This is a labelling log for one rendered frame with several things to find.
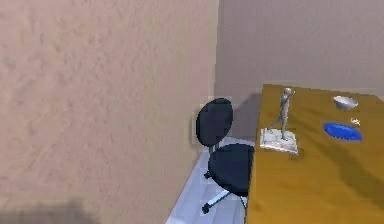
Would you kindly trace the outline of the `blue plate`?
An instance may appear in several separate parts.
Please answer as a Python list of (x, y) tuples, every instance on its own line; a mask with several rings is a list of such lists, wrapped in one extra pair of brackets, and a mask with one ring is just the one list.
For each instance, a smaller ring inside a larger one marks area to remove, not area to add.
[(323, 130), (334, 138), (339, 138), (347, 141), (361, 141), (362, 135), (360, 131), (352, 126), (326, 122), (323, 124)]

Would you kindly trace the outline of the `black swivel office chair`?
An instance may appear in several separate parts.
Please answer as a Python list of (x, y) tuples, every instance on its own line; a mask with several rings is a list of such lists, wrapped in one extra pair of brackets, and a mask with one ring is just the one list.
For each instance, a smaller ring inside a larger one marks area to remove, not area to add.
[(229, 99), (216, 98), (206, 103), (196, 118), (196, 137), (208, 148), (209, 159), (206, 179), (212, 179), (222, 191), (202, 206), (207, 214), (210, 208), (233, 194), (240, 198), (243, 207), (249, 193), (254, 147), (245, 143), (220, 146), (233, 124), (233, 106)]

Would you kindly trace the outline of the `yellow-brown wooden table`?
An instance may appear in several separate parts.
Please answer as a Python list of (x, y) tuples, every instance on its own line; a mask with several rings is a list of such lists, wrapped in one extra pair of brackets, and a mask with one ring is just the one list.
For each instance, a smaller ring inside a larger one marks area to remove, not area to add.
[[(339, 94), (295, 89), (287, 129), (299, 153), (255, 147), (246, 224), (384, 224), (384, 102), (347, 93), (358, 106), (340, 111)], [(334, 138), (326, 122), (352, 126), (362, 140)]]

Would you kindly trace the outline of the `grey figure statue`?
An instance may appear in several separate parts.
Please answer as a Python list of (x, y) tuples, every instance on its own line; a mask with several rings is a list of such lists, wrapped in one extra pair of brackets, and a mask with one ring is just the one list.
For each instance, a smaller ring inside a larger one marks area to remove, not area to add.
[(297, 142), (293, 132), (287, 131), (290, 97), (295, 93), (285, 88), (280, 98), (280, 109), (275, 121), (261, 130), (260, 147), (278, 152), (297, 154)]

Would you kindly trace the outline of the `white bowl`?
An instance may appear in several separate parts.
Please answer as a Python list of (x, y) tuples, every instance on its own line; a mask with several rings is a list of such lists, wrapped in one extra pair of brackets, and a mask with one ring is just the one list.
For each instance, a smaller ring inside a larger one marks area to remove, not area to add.
[(333, 101), (338, 109), (350, 110), (358, 105), (358, 102), (350, 97), (335, 96)]

